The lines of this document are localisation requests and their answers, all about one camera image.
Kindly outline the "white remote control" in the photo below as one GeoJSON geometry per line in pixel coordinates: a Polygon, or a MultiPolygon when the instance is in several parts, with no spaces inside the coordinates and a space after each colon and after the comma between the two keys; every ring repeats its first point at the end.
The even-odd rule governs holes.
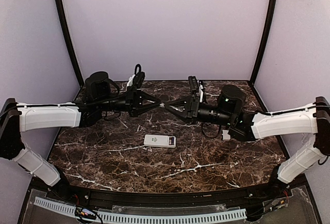
{"type": "Polygon", "coordinates": [[[144,145],[157,148],[174,148],[169,146],[169,136],[167,135],[145,135],[144,145]]]}

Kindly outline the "white battery cover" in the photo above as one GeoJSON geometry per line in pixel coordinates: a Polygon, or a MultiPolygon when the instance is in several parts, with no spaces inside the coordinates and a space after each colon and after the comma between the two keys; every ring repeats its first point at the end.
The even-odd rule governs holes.
{"type": "Polygon", "coordinates": [[[228,141],[231,139],[231,136],[229,134],[229,130],[222,130],[222,140],[228,141]]]}

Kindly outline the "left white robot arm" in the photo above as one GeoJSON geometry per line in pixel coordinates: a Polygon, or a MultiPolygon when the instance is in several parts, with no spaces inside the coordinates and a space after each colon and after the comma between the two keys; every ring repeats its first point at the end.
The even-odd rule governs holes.
{"type": "Polygon", "coordinates": [[[1,158],[16,162],[51,188],[66,189],[69,183],[65,175],[23,143],[21,133],[52,127],[90,127],[107,112],[127,112],[130,117],[137,117],[161,103],[140,89],[144,78],[144,72],[135,71],[126,91],[120,93],[108,73],[99,71],[86,79],[82,101],[25,104],[14,98],[7,99],[1,110],[1,158]]]}

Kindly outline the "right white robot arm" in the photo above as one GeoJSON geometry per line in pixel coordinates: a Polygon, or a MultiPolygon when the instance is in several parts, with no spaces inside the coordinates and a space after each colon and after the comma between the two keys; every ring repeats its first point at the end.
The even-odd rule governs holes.
{"type": "Polygon", "coordinates": [[[310,133],[310,140],[291,158],[276,166],[268,182],[268,194],[277,196],[299,174],[329,156],[329,102],[317,97],[305,106],[278,112],[245,113],[246,95],[234,85],[225,85],[217,105],[203,103],[195,95],[166,102],[165,108],[186,123],[224,126],[237,141],[256,141],[269,136],[310,133]]]}

